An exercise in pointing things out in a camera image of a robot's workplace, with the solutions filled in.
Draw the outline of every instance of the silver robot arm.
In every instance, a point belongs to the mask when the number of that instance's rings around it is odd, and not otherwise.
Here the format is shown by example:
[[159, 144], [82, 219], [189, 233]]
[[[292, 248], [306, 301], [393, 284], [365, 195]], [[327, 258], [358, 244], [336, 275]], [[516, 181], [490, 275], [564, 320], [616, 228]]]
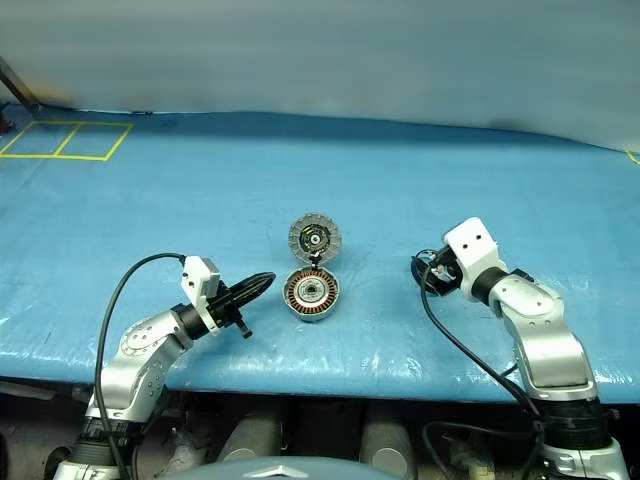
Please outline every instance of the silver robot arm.
[[251, 331], [239, 308], [262, 294], [275, 275], [253, 275], [227, 288], [210, 260], [186, 257], [182, 288], [189, 305], [176, 305], [142, 320], [123, 335], [113, 361], [102, 370], [102, 395], [111, 426], [105, 432], [95, 395], [89, 402], [85, 424], [71, 457], [62, 462], [55, 480], [120, 479], [106, 435], [113, 435], [130, 465], [131, 452], [140, 441], [142, 427], [153, 413], [174, 362], [198, 338], [236, 324], [247, 338]]
[[503, 320], [524, 388], [543, 416], [541, 455], [550, 476], [628, 480], [587, 355], [564, 321], [562, 297], [525, 272], [508, 273], [478, 218], [446, 233], [444, 243], [425, 266], [428, 289], [444, 295], [459, 287]]

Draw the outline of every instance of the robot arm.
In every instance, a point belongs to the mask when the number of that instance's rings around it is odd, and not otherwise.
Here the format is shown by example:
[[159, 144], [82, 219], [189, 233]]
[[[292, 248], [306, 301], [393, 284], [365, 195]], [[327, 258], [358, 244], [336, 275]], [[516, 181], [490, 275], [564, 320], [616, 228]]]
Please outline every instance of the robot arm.
[[71, 457], [58, 466], [55, 479], [119, 479], [106, 435], [115, 436], [129, 464], [173, 363], [208, 332], [216, 335], [221, 328], [236, 324], [245, 338], [251, 336], [239, 308], [261, 295], [274, 278], [273, 273], [261, 273], [228, 288], [210, 260], [186, 257], [181, 285], [191, 304], [176, 305], [124, 333], [118, 352], [101, 376], [111, 432], [104, 431], [94, 395]]
[[446, 295], [460, 288], [485, 303], [514, 340], [524, 388], [545, 424], [542, 456], [554, 476], [627, 480], [618, 442], [580, 341], [564, 321], [562, 297], [520, 270], [507, 272], [498, 248], [478, 218], [444, 235], [445, 247], [428, 262], [414, 259], [414, 276], [429, 269], [425, 287]]

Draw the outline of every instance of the metal disc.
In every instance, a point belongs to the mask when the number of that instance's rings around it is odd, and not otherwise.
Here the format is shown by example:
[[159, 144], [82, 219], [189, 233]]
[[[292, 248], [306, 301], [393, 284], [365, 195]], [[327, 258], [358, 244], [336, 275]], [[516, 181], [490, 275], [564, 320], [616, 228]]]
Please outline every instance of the metal disc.
[[341, 244], [342, 237], [338, 226], [320, 213], [307, 213], [289, 230], [291, 251], [307, 263], [322, 265], [328, 262], [338, 254]]
[[282, 293], [293, 313], [305, 322], [315, 322], [335, 306], [340, 287], [328, 270], [305, 267], [289, 276]]

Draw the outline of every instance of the blue tabletop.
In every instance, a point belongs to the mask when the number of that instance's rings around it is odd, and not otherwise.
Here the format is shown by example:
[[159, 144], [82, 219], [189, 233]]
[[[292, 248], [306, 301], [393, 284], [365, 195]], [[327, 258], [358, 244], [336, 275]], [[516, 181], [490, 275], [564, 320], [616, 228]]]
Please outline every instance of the blue tabletop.
[[[18, 131], [30, 122], [17, 108], [7, 114]], [[116, 283], [140, 258], [176, 251], [210, 257], [227, 283], [260, 271], [278, 278], [244, 309], [253, 337], [228, 329], [203, 338], [169, 387], [508, 400], [427, 323], [409, 273], [412, 253], [478, 216], [510, 268], [564, 296], [603, 400], [640, 401], [640, 167], [624, 153], [521, 133], [276, 114], [44, 118], [70, 123], [31, 125], [9, 148], [15, 137], [0, 139], [2, 376], [91, 381]], [[122, 125], [82, 123], [69, 139], [77, 122]], [[317, 324], [292, 316], [281, 293], [302, 266], [289, 226], [310, 211], [333, 218], [343, 237], [326, 265], [340, 303]], [[134, 276], [107, 358], [133, 322], [186, 301], [179, 280], [171, 260]], [[512, 363], [511, 340], [484, 306], [459, 294], [433, 305], [496, 369]]]

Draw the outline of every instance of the yellow tape line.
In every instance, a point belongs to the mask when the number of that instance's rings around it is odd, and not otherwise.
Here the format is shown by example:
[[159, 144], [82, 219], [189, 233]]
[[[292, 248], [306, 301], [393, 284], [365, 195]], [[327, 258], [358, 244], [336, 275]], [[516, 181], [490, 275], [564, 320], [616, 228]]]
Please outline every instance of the yellow tape line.
[[627, 150], [627, 156], [633, 163], [635, 163], [636, 165], [640, 165], [640, 160], [636, 158], [631, 150]]
[[[7, 152], [20, 138], [27, 133], [34, 125], [74, 125], [74, 129], [62, 140], [60, 145], [53, 153], [5, 153]], [[113, 146], [109, 149], [106, 155], [65, 155], [61, 152], [71, 142], [73, 137], [78, 131], [86, 125], [96, 125], [102, 127], [123, 127], [124, 132], [118, 137]], [[64, 159], [64, 160], [88, 160], [88, 161], [100, 161], [107, 162], [111, 156], [115, 153], [118, 147], [122, 144], [129, 132], [133, 128], [133, 123], [122, 122], [74, 122], [71, 120], [35, 120], [29, 123], [24, 130], [18, 133], [9, 143], [7, 143], [2, 150], [0, 150], [0, 158], [36, 158], [36, 159]]]

